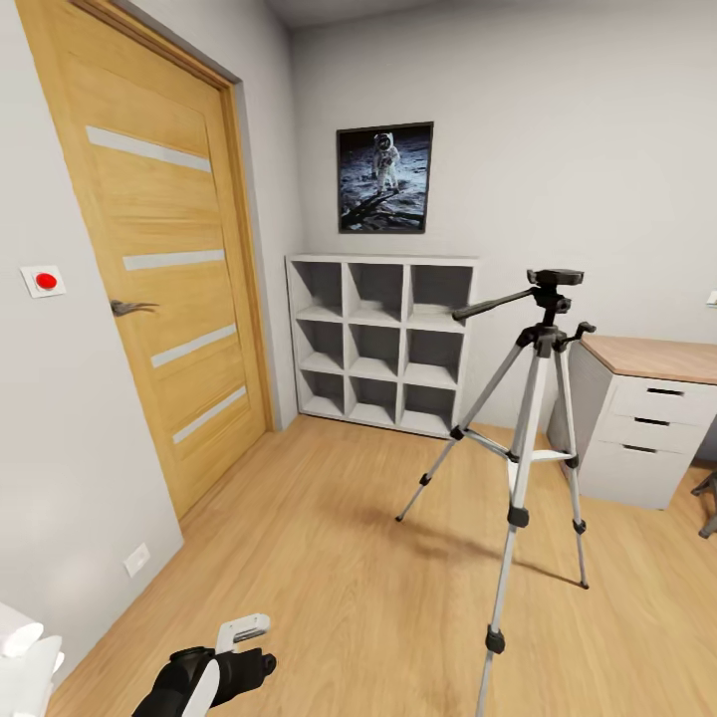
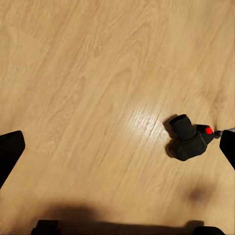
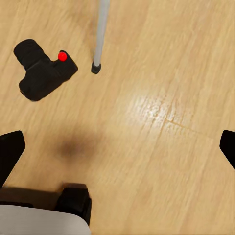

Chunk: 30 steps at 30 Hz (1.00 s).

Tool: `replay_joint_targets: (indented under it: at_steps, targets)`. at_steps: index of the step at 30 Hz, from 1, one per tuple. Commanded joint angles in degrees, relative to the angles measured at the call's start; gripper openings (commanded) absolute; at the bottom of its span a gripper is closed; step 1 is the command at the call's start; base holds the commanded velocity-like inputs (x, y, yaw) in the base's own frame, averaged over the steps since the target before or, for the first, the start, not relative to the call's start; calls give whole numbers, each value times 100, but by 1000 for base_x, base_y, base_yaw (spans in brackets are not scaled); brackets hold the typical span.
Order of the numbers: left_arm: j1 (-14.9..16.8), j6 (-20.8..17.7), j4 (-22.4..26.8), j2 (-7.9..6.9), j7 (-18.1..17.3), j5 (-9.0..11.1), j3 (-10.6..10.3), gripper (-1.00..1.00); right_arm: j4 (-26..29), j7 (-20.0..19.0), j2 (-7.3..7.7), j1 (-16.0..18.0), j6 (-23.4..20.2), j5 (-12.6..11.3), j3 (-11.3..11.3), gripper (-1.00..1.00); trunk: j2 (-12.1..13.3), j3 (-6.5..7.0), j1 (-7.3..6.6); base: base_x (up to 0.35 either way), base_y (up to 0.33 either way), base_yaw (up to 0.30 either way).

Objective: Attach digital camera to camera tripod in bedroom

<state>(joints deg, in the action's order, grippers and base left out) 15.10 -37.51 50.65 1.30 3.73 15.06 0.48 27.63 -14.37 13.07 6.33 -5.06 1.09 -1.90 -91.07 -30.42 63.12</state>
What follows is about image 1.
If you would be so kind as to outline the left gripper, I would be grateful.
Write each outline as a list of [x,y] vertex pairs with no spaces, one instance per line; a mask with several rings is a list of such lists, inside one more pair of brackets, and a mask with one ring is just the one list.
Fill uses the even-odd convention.
[[262,687],[265,677],[277,667],[277,658],[272,653],[262,655],[261,648],[252,648],[239,653],[223,653],[220,656],[228,662],[230,678],[224,696],[216,706],[229,702],[238,694]]

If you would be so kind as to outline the camera tripod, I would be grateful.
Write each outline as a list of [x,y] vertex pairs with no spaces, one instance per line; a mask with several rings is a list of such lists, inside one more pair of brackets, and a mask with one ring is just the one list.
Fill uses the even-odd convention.
[[[565,298],[564,295],[557,293],[558,285],[577,286],[582,283],[584,272],[569,269],[541,269],[541,271],[527,270],[527,279],[530,284],[536,284],[538,287],[530,287],[530,289],[506,296],[497,300],[490,300],[484,303],[468,306],[467,308],[453,311],[451,315],[453,320],[460,322],[465,318],[489,311],[495,306],[515,301],[526,296],[533,295],[536,306],[545,310],[544,319],[541,323],[535,323],[531,327],[527,327],[521,331],[521,334],[515,340],[515,344],[505,357],[502,364],[491,380],[487,383],[484,390],[478,396],[471,411],[466,414],[463,422],[458,422],[457,426],[450,432],[451,440],[449,444],[437,459],[432,469],[424,474],[419,483],[421,486],[414,494],[403,512],[396,518],[400,522],[410,506],[416,500],[424,486],[432,479],[433,474],[448,455],[458,440],[464,436],[475,440],[482,446],[492,450],[507,460],[508,466],[508,487],[509,487],[509,513],[507,520],[509,522],[506,544],[504,548],[502,566],[498,582],[497,593],[495,597],[492,621],[487,625],[487,636],[485,643],[487,644],[487,652],[483,669],[478,705],[476,709],[476,717],[484,717],[484,707],[486,705],[486,696],[488,693],[488,685],[490,682],[490,673],[492,670],[492,662],[494,653],[501,654],[505,650],[506,641],[500,629],[500,621],[506,595],[506,587],[512,563],[512,554],[514,551],[514,543],[516,540],[517,528],[525,528],[529,525],[529,510],[524,507],[526,496],[526,488],[528,477],[530,474],[531,462],[548,462],[550,460],[563,461],[567,469],[569,485],[571,486],[572,502],[573,502],[573,526],[577,534],[578,551],[581,568],[581,584],[588,590],[590,586],[587,583],[586,575],[586,559],[584,556],[584,544],[582,535],[587,531],[587,522],[582,519],[580,495],[577,480],[576,468],[580,465],[579,452],[575,446],[575,433],[573,424],[573,413],[571,405],[571,392],[569,383],[569,356],[570,345],[581,339],[583,334],[592,335],[596,331],[596,327],[590,325],[589,322],[581,322],[577,325],[576,333],[573,337],[568,338],[568,334],[559,329],[554,324],[555,314],[565,314],[570,309],[572,299]],[[493,392],[497,384],[501,381],[504,374],[516,360],[517,356],[528,344],[532,343],[532,360],[529,368],[526,386],[522,398],[520,412],[516,428],[514,429],[514,438],[512,448],[508,449],[494,442],[493,440],[483,436],[482,434],[471,429],[469,425],[478,414],[490,394]],[[563,424],[563,433],[565,440],[564,449],[540,450],[534,451],[535,437],[537,434],[538,420],[542,404],[542,395],[546,382],[547,370],[552,349],[554,350],[556,376],[558,383],[558,398],[560,399],[561,419]]]

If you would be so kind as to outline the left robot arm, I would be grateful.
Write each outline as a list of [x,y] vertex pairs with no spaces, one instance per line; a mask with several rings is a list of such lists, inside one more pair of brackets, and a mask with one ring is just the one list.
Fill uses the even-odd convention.
[[266,634],[269,616],[247,615],[221,625],[215,648],[196,646],[169,656],[149,693],[131,717],[207,717],[214,706],[262,687],[277,658],[261,648],[239,652],[235,643]]

